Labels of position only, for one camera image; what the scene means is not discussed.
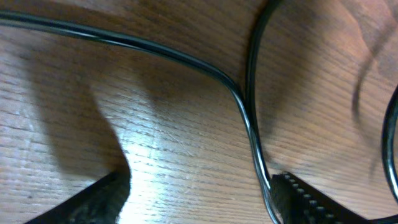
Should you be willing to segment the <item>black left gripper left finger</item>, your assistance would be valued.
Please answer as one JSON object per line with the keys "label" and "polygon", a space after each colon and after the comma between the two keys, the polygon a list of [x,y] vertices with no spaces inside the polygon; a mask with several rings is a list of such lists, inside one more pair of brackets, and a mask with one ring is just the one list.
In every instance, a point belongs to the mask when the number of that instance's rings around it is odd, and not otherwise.
{"label": "black left gripper left finger", "polygon": [[131,175],[114,171],[26,224],[116,223],[130,192]]}

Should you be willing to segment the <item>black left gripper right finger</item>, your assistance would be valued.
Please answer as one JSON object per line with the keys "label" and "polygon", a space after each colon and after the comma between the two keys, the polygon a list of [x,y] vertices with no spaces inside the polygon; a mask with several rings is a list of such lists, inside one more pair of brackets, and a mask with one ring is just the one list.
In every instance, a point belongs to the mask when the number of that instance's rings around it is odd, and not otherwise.
{"label": "black left gripper right finger", "polygon": [[271,197],[284,223],[370,223],[289,172],[272,176]]}

